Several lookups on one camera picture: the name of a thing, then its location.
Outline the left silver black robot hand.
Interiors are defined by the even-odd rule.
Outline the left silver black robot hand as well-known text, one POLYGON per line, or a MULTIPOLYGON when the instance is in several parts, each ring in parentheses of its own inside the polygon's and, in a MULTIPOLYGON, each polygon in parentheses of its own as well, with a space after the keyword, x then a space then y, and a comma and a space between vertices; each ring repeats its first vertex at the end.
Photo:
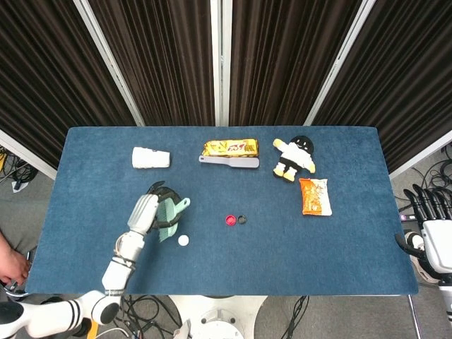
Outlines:
POLYGON ((174 227, 181 217, 176 206, 182 202, 179 194, 164 183, 155 182, 140 196, 127 222, 131 231, 142 235, 159 230, 161 242, 175 233, 174 227))

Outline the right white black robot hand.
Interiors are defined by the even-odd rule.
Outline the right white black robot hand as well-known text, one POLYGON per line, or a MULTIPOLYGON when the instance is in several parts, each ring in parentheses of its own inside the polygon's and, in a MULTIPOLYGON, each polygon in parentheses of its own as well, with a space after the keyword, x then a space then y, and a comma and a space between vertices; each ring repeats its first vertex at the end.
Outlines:
POLYGON ((397 245, 410 256, 428 283, 451 286, 451 191, 423 189, 417 184, 403 190, 411 202, 418 232, 395 234, 397 245))

